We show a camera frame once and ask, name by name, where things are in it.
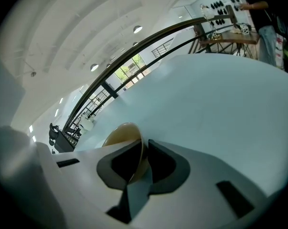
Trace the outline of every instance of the round ceiling lamp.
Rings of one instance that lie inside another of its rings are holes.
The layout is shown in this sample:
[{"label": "round ceiling lamp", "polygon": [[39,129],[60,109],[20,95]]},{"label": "round ceiling lamp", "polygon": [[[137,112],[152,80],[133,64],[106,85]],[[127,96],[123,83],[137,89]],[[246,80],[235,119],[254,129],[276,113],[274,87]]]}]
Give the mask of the round ceiling lamp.
[{"label": "round ceiling lamp", "polygon": [[143,29],[143,27],[140,25],[137,25],[136,27],[133,28],[133,32],[138,33],[141,29]]},{"label": "round ceiling lamp", "polygon": [[96,63],[92,64],[92,65],[91,65],[91,72],[93,72],[95,69],[97,69],[98,66],[99,66],[99,65],[96,64]]}]

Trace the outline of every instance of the white table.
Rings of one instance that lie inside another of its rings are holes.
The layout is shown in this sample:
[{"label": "white table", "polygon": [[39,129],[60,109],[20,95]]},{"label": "white table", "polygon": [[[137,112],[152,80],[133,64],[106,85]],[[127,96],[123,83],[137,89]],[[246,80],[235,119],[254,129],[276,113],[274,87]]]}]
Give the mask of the white table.
[{"label": "white table", "polygon": [[100,147],[124,122],[148,139],[214,155],[267,195],[288,179],[288,74],[223,54],[176,56],[95,118],[75,149]]}]

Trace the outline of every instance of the blue jeans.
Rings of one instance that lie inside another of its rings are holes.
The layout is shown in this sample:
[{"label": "blue jeans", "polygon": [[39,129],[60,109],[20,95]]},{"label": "blue jeans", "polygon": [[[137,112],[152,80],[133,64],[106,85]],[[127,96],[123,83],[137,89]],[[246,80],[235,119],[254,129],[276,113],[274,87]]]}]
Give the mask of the blue jeans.
[{"label": "blue jeans", "polygon": [[261,62],[265,62],[276,66],[276,42],[277,34],[272,25],[264,26],[259,29],[260,35],[259,58]]}]

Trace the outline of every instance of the white ceiling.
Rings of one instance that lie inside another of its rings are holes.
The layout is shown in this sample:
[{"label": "white ceiling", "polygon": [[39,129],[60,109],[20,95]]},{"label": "white ceiling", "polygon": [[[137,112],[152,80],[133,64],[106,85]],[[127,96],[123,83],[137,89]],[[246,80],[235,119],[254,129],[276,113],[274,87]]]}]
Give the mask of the white ceiling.
[{"label": "white ceiling", "polygon": [[[0,59],[26,90],[12,127],[27,130],[62,96],[93,82],[110,57],[149,36],[175,2],[20,0],[0,30]],[[136,25],[143,26],[138,34]],[[93,63],[100,67],[91,73]]]}]

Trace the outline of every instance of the wooden table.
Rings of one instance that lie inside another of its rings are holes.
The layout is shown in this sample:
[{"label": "wooden table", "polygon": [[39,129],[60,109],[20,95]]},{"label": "wooden table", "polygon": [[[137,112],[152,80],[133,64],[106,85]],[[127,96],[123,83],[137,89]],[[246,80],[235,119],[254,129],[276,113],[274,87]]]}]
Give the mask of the wooden table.
[{"label": "wooden table", "polygon": [[229,43],[231,43],[230,45],[232,45],[231,52],[230,52],[230,54],[232,54],[233,45],[234,45],[234,43],[236,43],[236,45],[237,45],[237,55],[241,56],[240,50],[243,47],[243,49],[244,49],[243,57],[245,56],[246,52],[248,52],[250,58],[253,58],[253,56],[252,56],[252,54],[251,54],[251,52],[249,50],[249,45],[250,44],[257,45],[258,44],[258,41],[259,41],[258,33],[250,32],[250,34],[244,35],[244,34],[232,33],[230,31],[225,31],[225,32],[221,33],[221,35],[222,35],[222,38],[220,38],[220,39],[217,39],[217,40],[206,39],[206,40],[201,41],[200,44],[201,45],[208,45],[208,44],[217,43],[218,52],[223,52],[227,47],[223,48],[220,43],[229,42]]}]

